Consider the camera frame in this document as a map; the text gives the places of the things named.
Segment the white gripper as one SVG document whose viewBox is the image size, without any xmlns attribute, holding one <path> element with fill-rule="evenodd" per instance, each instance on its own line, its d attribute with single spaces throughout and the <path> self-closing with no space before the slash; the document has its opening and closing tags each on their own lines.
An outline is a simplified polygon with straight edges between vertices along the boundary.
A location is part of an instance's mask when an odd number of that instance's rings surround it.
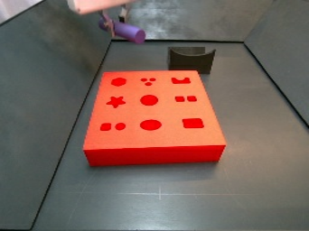
<svg viewBox="0 0 309 231">
<path fill-rule="evenodd" d="M 69 8 L 78 14 L 90 14 L 97 11 L 110 9 L 125 4 L 132 4 L 137 0 L 67 0 Z M 118 19 L 122 23 L 129 20 L 129 8 L 122 7 Z M 101 13 L 102 15 L 102 26 L 110 32 L 112 36 L 116 36 L 114 21 L 109 16 L 108 11 Z"/>
</svg>

